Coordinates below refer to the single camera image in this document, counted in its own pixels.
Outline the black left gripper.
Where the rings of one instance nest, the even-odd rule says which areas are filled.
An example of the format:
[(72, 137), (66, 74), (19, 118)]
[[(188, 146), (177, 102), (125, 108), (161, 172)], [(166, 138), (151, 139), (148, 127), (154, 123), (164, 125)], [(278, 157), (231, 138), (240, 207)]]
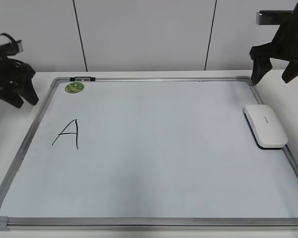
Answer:
[(29, 104), (36, 105), (39, 98), (32, 84), (34, 69), (29, 64), (11, 57), (0, 49), (0, 100), (16, 108), (23, 105), (22, 98)]

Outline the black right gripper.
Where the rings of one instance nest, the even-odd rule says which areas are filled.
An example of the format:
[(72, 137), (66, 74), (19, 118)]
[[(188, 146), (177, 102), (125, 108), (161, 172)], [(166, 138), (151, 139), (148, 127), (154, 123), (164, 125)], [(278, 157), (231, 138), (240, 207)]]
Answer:
[(289, 83), (298, 76), (298, 2), (288, 20), (279, 25), (273, 40), (252, 47), (250, 57), (253, 60), (253, 84), (258, 84), (273, 68), (269, 58), (289, 61), (282, 74), (285, 83)]

